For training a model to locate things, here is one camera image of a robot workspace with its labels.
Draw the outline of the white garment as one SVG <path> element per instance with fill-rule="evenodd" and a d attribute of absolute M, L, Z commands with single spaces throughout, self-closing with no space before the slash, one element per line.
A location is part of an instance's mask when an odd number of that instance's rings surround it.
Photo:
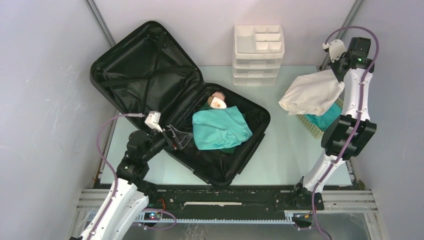
<path fill-rule="evenodd" d="M 345 89 L 332 70 L 300 75 L 285 91 L 278 104 L 289 115 L 322 116 Z"/>

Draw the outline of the turquoise shorts with striped waistband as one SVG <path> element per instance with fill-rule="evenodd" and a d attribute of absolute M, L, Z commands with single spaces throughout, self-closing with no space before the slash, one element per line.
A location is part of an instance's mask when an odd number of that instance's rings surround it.
<path fill-rule="evenodd" d="M 323 115 L 305 114 L 304 117 L 325 132 L 341 113 L 342 108 L 334 103 Z"/>

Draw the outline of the black ribbed hard-shell suitcase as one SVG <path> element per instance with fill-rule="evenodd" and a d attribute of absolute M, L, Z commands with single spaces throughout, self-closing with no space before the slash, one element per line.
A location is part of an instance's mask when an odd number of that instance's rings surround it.
<path fill-rule="evenodd" d="M 147 21 L 100 56 L 90 68 L 92 85 L 122 114 L 161 113 L 160 125 L 182 132 L 193 129 L 192 116 L 221 92 L 237 107 L 252 137 L 234 149 L 199 150 L 193 141 L 168 153 L 194 175 L 214 187 L 229 186 L 245 168 L 265 136 L 271 116 L 262 106 L 215 83 L 201 70 L 170 32 Z"/>

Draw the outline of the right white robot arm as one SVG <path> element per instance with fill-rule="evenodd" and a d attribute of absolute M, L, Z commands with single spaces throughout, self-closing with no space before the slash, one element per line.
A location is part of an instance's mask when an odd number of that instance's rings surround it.
<path fill-rule="evenodd" d="M 329 177 L 351 157 L 358 156 L 377 130 L 368 110 L 375 66 L 375 59 L 368 57 L 371 44 L 369 38 L 353 37 L 348 47 L 339 39 L 323 45 L 330 54 L 328 65 L 346 92 L 340 116 L 321 138 L 322 154 L 291 192 L 290 204 L 295 209 L 314 211 Z"/>

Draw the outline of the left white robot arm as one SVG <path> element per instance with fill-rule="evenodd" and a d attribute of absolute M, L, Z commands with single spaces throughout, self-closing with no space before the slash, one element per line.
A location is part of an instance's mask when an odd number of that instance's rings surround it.
<path fill-rule="evenodd" d="M 150 133 L 132 132 L 105 200 L 78 239 L 123 239 L 136 217 L 158 202 L 156 185 L 144 180 L 149 171 L 148 161 L 162 150 L 184 149 L 192 138 L 191 132 L 179 131 L 172 125 Z"/>

